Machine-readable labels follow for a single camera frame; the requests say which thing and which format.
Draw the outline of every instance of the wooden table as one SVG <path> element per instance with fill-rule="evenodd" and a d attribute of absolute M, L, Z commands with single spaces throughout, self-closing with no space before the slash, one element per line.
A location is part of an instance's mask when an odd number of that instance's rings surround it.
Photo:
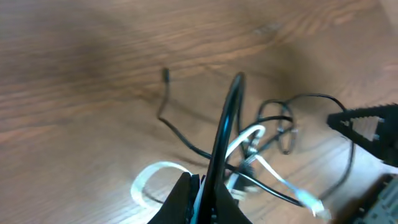
<path fill-rule="evenodd" d="M 174 161 L 205 174 L 208 161 L 155 118 L 164 66 L 165 116 L 208 152 L 238 71 L 248 80 L 245 124 L 261 101 L 302 92 L 348 108 L 398 100 L 398 38 L 376 0 L 3 0 L 0 222 L 145 223 L 153 211 L 129 194 L 145 166 Z M 325 124 L 338 108 L 307 99 L 294 111 L 294 153 L 273 147 L 264 157 L 319 194 L 347 162 L 348 143 Z M 387 172 L 397 171 L 358 149 L 351 177 L 325 204 L 339 214 Z M 178 175 L 164 170 L 148 188 L 165 198 Z M 286 192 L 267 172 L 259 179 Z M 253 223 L 321 223 L 265 192 L 240 206 Z"/>

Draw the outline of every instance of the wood grain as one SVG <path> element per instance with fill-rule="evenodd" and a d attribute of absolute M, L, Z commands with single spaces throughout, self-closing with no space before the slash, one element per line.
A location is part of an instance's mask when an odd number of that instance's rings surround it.
<path fill-rule="evenodd" d="M 204 174 L 208 161 L 155 119 L 164 66 L 165 116 L 208 152 L 238 71 L 248 76 L 246 124 L 262 100 L 302 92 L 348 108 L 398 101 L 398 40 L 377 0 L 2 0 L 0 15 L 1 223 L 145 223 L 154 211 L 129 195 L 145 166 L 175 161 Z M 338 108 L 307 99 L 294 110 L 295 152 L 264 156 L 319 194 L 347 160 L 347 142 L 324 124 Z M 359 149 L 326 205 L 336 214 L 385 172 L 396 170 Z M 156 197 L 176 178 L 164 175 L 150 186 Z M 265 192 L 241 209 L 253 223 L 320 223 Z"/>

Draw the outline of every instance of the white connector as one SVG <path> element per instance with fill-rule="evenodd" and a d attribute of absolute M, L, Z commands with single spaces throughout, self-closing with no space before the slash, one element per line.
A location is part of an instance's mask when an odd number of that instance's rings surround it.
<path fill-rule="evenodd" d="M 303 203 L 304 206 L 311 210 L 314 217 L 322 218 L 326 221 L 331 219 L 330 212 L 323 206 L 322 201 L 317 199 L 309 192 L 302 189 L 297 189 L 294 190 L 294 195 L 298 201 Z"/>

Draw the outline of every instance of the cable end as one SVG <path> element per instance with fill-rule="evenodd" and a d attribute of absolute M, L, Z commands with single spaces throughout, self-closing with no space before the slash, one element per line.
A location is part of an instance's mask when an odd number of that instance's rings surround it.
<path fill-rule="evenodd" d="M 314 217 L 322 218 L 325 221 L 331 220 L 330 212 L 323 206 L 321 200 L 301 189 L 295 190 L 294 194 L 297 197 L 297 200 L 311 210 Z"/>
<path fill-rule="evenodd" d="M 168 68 L 163 68 L 162 70 L 163 82 L 170 82 L 170 70 Z"/>

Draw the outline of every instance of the black wire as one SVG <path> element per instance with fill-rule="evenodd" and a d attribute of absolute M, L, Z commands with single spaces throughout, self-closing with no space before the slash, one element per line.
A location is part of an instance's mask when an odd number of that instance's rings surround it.
<path fill-rule="evenodd" d="M 181 134 L 181 132 L 174 125 L 172 125 L 169 121 L 167 121 L 165 118 L 163 118 L 161 116 L 162 112 L 163 112 L 163 110 L 164 110 L 164 108 L 165 108 L 165 106 L 166 106 L 166 104 L 167 104 L 167 102 L 169 100 L 169 94 L 170 94 L 170 88 L 169 88 L 169 85 L 170 85 L 170 74 L 169 74 L 169 70 L 167 68 L 165 68 L 163 70 L 163 79 L 164 79 L 164 83 L 165 83 L 165 95 L 164 95 L 163 102 L 162 102 L 162 104 L 161 104 L 161 106 L 160 106 L 160 108 L 159 108 L 159 110 L 157 112 L 157 118 L 161 122 L 166 124 L 170 128 L 170 130 L 172 130 L 173 133 L 181 140 L 181 142 L 183 142 L 184 145 L 186 145 L 189 149 L 191 149 L 195 153 L 203 156 L 204 158 L 211 159 L 211 154 L 209 154 L 209 153 L 197 148 L 196 146 L 194 146 L 183 134 Z M 250 162 L 251 160 L 253 160 L 253 158 L 254 158 L 254 156 L 256 154 L 260 154 L 263 151 L 265 151 L 266 149 L 268 149 L 271 146 L 271 144 L 273 142 L 275 142 L 275 141 L 279 142 L 278 147 L 279 147 L 279 151 L 281 153 L 288 154 L 288 153 L 290 153 L 292 151 L 292 148 L 294 146 L 296 132 L 295 132 L 295 120 L 294 120 L 293 112 L 289 108 L 289 104 L 291 102 L 293 102 L 294 100 L 297 100 L 297 99 L 302 98 L 302 97 L 308 97 L 308 96 L 328 98 L 328 99 L 334 101 L 343 111 L 346 111 L 346 108 L 343 106 L 343 104 L 340 103 L 336 98 L 334 98 L 332 96 L 324 95 L 324 94 L 314 94 L 314 93 L 300 94 L 300 95 L 296 95 L 296 96 L 292 97 L 291 99 L 289 99 L 287 101 L 267 100 L 267 101 L 263 102 L 261 104 L 260 108 L 259 108 L 259 111 L 258 111 L 258 114 L 257 114 L 257 117 L 256 117 L 256 121 L 253 122 L 252 124 L 250 124 L 248 127 L 244 128 L 244 129 L 241 129 L 242 100 L 239 101 L 238 112 L 237 112 L 237 115 L 236 115 L 237 122 L 238 122 L 237 125 L 236 125 L 236 132 L 238 134 L 240 134 L 241 132 L 247 130 L 251 126 L 254 126 L 254 125 L 257 125 L 257 124 L 261 124 L 261 123 L 264 123 L 264 122 L 267 122 L 267 121 L 272 121 L 272 120 L 278 120 L 279 121 L 279 123 L 278 123 L 278 129 L 279 129 L 278 133 L 275 136 L 273 136 L 270 139 L 268 139 L 266 141 L 266 143 L 264 143 L 262 146 L 260 146 L 259 149 L 257 150 L 257 152 L 248 155 L 248 154 L 246 154 L 246 151 L 247 151 L 246 148 L 244 147 L 243 144 L 241 144 L 241 151 L 243 152 L 244 157 L 245 157 L 244 162 Z M 280 115 L 279 116 L 262 117 L 262 113 L 264 111 L 264 108 L 269 103 L 278 103 L 278 104 L 280 104 L 282 106 L 282 109 L 280 111 Z M 290 117 L 289 116 L 284 116 L 284 113 L 286 111 L 288 112 Z M 291 125 L 288 128 L 284 129 L 282 127 L 282 121 L 283 120 L 289 121 L 291 123 Z M 284 136 L 286 134 L 291 134 L 292 137 L 290 139 L 290 144 L 289 144 L 288 148 L 287 149 L 283 149 L 280 139 L 281 139 L 282 136 Z M 354 143 L 352 142 L 351 143 L 350 154 L 349 154 L 348 165 L 346 167 L 346 170 L 345 170 L 342 178 L 337 183 L 332 185 L 332 187 L 330 187 L 328 190 L 324 191 L 321 194 L 321 196 L 320 196 L 321 200 L 324 200 L 325 198 L 330 196 L 338 187 L 340 187 L 347 180 L 347 178 L 349 176 L 349 173 L 351 172 L 351 168 L 352 168 L 352 164 L 353 164 L 353 157 L 354 157 Z M 292 204 L 300 206 L 300 207 L 303 206 L 298 200 L 296 200 L 296 199 L 294 199 L 292 197 L 289 197 L 287 195 L 284 195 L 284 194 L 282 194 L 282 193 L 280 193 L 280 192 L 268 187 L 267 185 L 263 184 L 262 182 L 260 182 L 259 180 L 255 179 L 255 178 L 252 178 L 252 177 L 249 177 L 247 175 L 244 175 L 244 174 L 240 173 L 238 171 L 237 167 L 232 166 L 231 164 L 228 164 L 227 162 L 225 164 L 225 168 L 229 169 L 229 170 L 231 170 L 231 171 L 233 171 L 233 172 L 235 172 L 237 174 L 239 174 L 240 176 L 246 178 L 247 180 L 250 180 L 256 186 L 260 187 L 261 189 L 265 190 L 266 192 L 269 192 L 270 194 L 272 194 L 272 195 L 274 195 L 274 196 L 276 196 L 276 197 L 278 197 L 278 198 L 280 198 L 282 200 L 285 200 L 285 201 L 287 201 L 289 203 L 292 203 Z"/>

